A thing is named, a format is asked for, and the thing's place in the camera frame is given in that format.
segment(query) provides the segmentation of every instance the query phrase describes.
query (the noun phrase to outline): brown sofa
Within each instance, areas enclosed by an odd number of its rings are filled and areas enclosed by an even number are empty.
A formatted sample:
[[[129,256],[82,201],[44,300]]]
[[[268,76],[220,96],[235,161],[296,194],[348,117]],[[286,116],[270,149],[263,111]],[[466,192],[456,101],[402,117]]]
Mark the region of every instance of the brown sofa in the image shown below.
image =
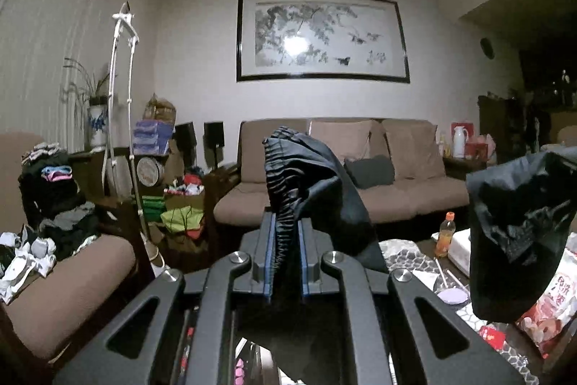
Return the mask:
[[[387,226],[392,228],[396,223],[412,221],[430,214],[444,214],[449,209],[468,205],[468,193],[464,182],[449,178],[444,173],[442,158],[438,155],[438,148],[434,144],[436,127],[428,121],[382,118],[249,121],[243,122],[240,129],[239,183],[224,196],[218,197],[213,210],[221,243],[236,238],[232,236],[235,231],[244,233],[248,228],[257,227],[264,208],[269,204],[265,183],[263,139],[281,125],[307,132],[311,120],[323,122],[372,120],[368,154],[370,157],[378,154],[390,156],[397,175],[392,185],[359,190],[359,195],[371,221],[378,229],[380,238],[399,236],[399,231],[392,229],[388,233]],[[433,221],[436,226],[429,225],[425,228],[428,235],[441,223],[442,218],[436,222],[437,219],[439,215]],[[419,235],[407,232],[405,238],[419,238]]]
[[[23,132],[0,134],[0,233],[20,232],[26,222],[18,188],[21,155],[42,140]],[[76,256],[56,263],[47,278],[36,279],[9,305],[0,301],[0,363],[25,383],[50,380],[50,364],[63,349],[74,350],[70,345],[90,336],[81,326],[105,307],[113,293],[122,297],[118,305],[122,307],[153,279],[137,218],[130,214],[134,210],[108,203],[97,210],[110,210],[118,221],[101,224],[105,233],[100,238]],[[117,312],[113,308],[110,314]]]

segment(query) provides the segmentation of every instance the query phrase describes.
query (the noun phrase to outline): yellow-green bag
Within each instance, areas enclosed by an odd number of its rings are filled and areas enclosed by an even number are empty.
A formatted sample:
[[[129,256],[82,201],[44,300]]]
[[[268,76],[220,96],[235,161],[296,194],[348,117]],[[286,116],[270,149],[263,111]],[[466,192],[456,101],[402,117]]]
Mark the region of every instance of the yellow-green bag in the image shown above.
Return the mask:
[[[160,218],[169,231],[173,234],[178,234],[178,232],[184,232],[185,230],[198,229],[203,215],[204,211],[202,209],[185,206],[163,212]]]

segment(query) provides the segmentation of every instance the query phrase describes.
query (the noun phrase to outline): metal screw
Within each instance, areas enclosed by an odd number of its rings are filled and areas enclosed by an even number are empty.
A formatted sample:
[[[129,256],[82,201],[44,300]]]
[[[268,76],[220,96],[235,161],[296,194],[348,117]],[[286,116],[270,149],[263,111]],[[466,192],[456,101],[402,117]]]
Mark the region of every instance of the metal screw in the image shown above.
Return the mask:
[[[409,282],[413,278],[413,273],[405,268],[397,268],[393,271],[393,276],[399,282]]]
[[[162,279],[164,279],[167,282],[174,282],[176,280],[178,280],[178,278],[180,277],[180,271],[171,268],[169,270],[163,271],[161,274]]]
[[[249,259],[249,256],[244,251],[235,251],[229,254],[229,260],[235,264],[244,263]]]
[[[328,251],[322,255],[322,259],[329,264],[337,264],[344,260],[344,256],[340,251]]]

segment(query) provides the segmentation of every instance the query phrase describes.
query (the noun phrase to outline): picture frame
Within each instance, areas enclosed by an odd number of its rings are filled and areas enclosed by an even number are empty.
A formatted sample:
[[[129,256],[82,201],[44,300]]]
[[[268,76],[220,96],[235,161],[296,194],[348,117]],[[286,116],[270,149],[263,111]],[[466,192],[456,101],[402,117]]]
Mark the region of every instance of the picture frame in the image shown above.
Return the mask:
[[[410,83],[399,5],[390,0],[238,0],[237,81]]]

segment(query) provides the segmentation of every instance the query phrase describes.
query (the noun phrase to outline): flower pot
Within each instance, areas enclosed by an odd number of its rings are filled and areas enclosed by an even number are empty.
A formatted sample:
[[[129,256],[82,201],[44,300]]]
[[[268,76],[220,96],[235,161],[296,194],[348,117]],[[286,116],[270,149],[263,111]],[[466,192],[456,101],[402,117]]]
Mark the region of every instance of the flower pot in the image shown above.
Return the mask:
[[[106,147],[108,139],[108,105],[92,104],[96,100],[90,99],[88,107],[88,125],[90,128],[90,147],[95,152],[100,152]]]

